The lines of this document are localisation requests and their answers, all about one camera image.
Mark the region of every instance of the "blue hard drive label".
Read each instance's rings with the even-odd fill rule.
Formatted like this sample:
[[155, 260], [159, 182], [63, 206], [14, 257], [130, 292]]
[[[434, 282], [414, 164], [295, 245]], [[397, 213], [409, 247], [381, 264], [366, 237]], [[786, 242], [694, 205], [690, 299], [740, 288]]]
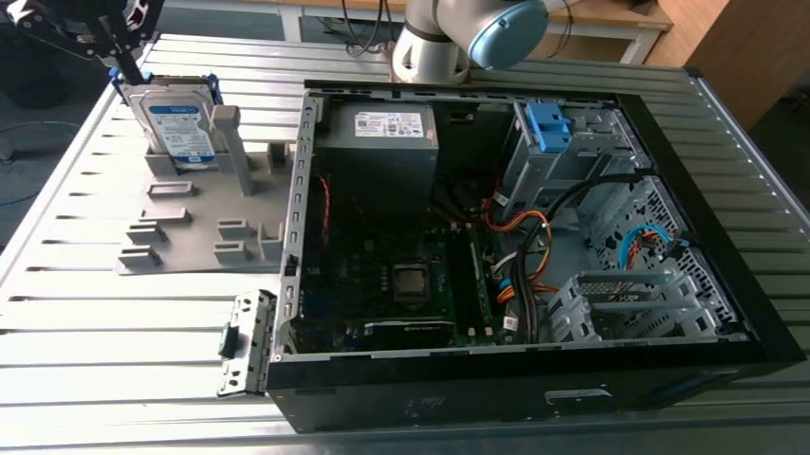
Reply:
[[201, 128], [203, 114], [198, 106], [150, 106], [150, 116], [166, 151], [183, 163], [214, 160], [209, 132]]
[[198, 106], [153, 106], [150, 107], [153, 114], [199, 114]]

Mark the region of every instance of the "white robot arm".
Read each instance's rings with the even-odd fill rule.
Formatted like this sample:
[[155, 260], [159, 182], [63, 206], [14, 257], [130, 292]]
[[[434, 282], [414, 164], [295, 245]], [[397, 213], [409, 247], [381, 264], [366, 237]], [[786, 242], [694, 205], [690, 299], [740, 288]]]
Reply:
[[541, 42], [549, 12], [541, 0], [409, 0], [405, 29], [394, 48], [402, 82], [457, 84], [470, 60], [505, 69]]

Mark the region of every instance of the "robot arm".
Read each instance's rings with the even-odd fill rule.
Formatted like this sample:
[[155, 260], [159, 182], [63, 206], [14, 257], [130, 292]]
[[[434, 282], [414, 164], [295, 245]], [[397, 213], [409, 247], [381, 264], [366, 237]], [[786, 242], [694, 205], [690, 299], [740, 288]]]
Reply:
[[505, 69], [541, 42], [549, 12], [541, 0], [409, 0], [405, 30], [394, 49], [404, 82], [462, 83], [470, 59]]
[[135, 58], [153, 38], [162, 9], [163, 0], [18, 0], [9, 13], [29, 35], [82, 58], [99, 57], [139, 85], [145, 80]]

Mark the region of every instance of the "power supply label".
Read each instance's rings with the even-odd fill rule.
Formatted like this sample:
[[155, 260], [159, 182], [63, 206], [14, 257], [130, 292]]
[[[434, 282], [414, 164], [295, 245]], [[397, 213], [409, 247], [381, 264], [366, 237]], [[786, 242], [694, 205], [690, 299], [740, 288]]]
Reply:
[[422, 116], [409, 112], [358, 112], [357, 137], [425, 137]]
[[214, 160], [209, 134], [199, 127], [203, 119], [198, 106], [151, 106], [150, 115], [169, 154], [185, 163]]

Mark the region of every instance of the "metal slotted table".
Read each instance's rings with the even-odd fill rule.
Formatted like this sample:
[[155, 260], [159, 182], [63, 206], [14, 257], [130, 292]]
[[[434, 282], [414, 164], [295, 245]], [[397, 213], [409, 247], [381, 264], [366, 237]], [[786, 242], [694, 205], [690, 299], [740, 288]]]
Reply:
[[[147, 47], [143, 61], [161, 74], [219, 76], [226, 102], [242, 107], [249, 151], [294, 140], [305, 79], [383, 82], [389, 71], [382, 56], [353, 60], [339, 45], [175, 35]], [[474, 78], [490, 86], [645, 97], [799, 343], [810, 348], [808, 213], [702, 79], [678, 69], [562, 62], [476, 71]], [[0, 447], [110, 453], [133, 446], [185, 452], [195, 445], [230, 454], [807, 451], [808, 363], [657, 412], [525, 424], [299, 435], [269, 399], [215, 400], [219, 330], [233, 298], [257, 288], [277, 291], [278, 276], [111, 271], [149, 174], [146, 148], [109, 88], [0, 257]]]

